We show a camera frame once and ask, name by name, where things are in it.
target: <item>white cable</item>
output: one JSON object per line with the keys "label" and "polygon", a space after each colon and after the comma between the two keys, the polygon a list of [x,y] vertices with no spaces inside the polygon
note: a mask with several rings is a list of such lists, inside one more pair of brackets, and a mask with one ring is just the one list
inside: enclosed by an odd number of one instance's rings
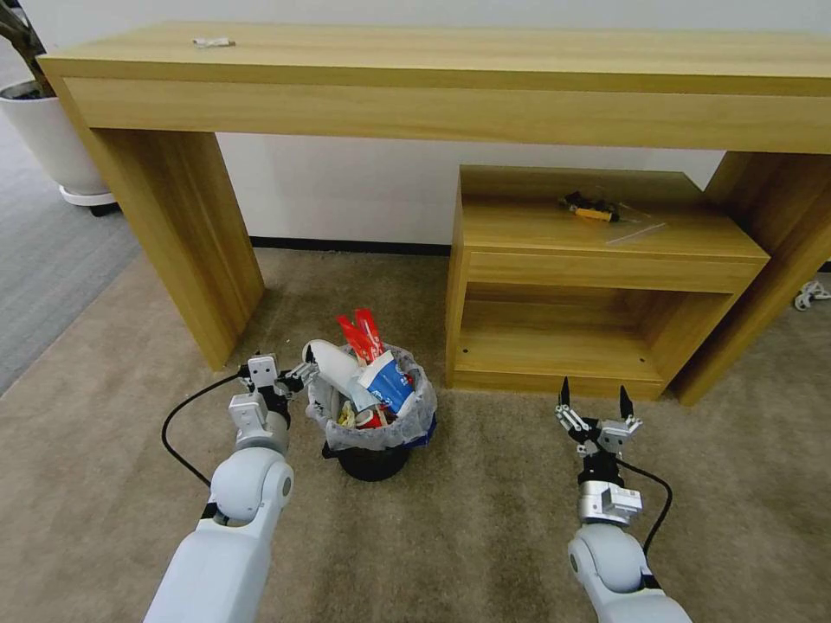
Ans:
{"label": "white cable", "polygon": [[813,300],[831,299],[831,292],[826,290],[819,281],[809,281],[802,286],[794,299],[794,307],[800,312],[807,311]]}

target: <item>wooden table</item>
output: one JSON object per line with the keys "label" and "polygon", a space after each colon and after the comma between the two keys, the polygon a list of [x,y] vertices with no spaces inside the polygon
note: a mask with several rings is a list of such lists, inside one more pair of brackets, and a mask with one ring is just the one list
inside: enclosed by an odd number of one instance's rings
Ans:
{"label": "wooden table", "polygon": [[215,369],[263,284],[214,132],[728,151],[706,194],[771,260],[675,378],[685,403],[831,255],[818,35],[179,22],[42,65]]}

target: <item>white wall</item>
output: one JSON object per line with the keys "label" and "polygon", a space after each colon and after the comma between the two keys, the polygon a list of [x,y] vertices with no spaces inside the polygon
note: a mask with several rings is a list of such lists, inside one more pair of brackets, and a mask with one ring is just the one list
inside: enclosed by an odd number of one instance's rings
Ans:
{"label": "white wall", "polygon": [[[831,0],[23,0],[47,49],[161,20],[561,28],[798,29],[831,33]],[[450,240],[460,163],[683,170],[712,151],[220,136],[248,232]]]}

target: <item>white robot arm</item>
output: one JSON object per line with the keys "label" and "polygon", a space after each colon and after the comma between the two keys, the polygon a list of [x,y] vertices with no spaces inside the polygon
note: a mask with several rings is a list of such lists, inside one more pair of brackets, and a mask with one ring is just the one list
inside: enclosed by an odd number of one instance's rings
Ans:
{"label": "white robot arm", "polygon": [[271,563],[271,539],[292,495],[285,460],[287,402],[316,374],[303,363],[280,374],[273,356],[243,367],[248,393],[231,399],[235,451],[214,472],[196,529],[179,544],[145,623],[250,623]]}
{"label": "white robot arm", "polygon": [[621,387],[623,421],[584,420],[569,401],[566,378],[555,413],[583,459],[577,478],[583,527],[569,544],[569,562],[598,620],[691,623],[678,602],[661,590],[641,545],[622,529],[643,508],[641,494],[624,487],[618,470],[618,454],[642,423],[632,413],[626,390]]}

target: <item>plastic bag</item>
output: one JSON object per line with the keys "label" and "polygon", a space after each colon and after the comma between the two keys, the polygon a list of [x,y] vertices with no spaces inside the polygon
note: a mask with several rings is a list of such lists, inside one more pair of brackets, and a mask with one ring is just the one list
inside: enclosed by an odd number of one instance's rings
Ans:
{"label": "plastic bag", "polygon": [[[309,406],[306,415],[316,422],[326,433],[326,441],[334,452],[350,447],[360,447],[366,450],[384,450],[411,444],[433,432],[436,397],[433,384],[427,378],[422,368],[411,353],[391,344],[385,344],[387,350],[392,351],[398,367],[404,374],[410,375],[415,387],[415,399],[409,408],[400,412],[397,419],[382,428],[346,428],[335,420],[340,411],[343,400],[341,394],[329,383],[321,378],[315,378],[309,385]],[[351,353],[349,346],[342,349]]]}

